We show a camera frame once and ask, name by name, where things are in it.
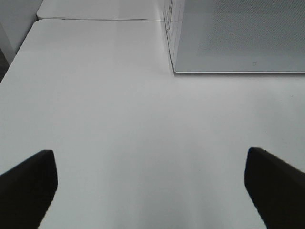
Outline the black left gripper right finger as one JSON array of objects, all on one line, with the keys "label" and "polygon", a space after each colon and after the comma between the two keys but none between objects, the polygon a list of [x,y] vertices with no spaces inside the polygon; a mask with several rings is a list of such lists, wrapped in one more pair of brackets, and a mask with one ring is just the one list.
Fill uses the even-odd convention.
[{"label": "black left gripper right finger", "polygon": [[268,229],[305,227],[305,174],[268,151],[251,147],[244,185]]}]

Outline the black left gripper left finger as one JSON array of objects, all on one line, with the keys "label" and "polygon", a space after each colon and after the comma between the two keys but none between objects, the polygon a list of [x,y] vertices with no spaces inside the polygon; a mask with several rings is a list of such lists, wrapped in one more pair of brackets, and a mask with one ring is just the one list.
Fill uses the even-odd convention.
[{"label": "black left gripper left finger", "polygon": [[55,156],[42,150],[0,176],[0,227],[37,229],[58,187]]}]

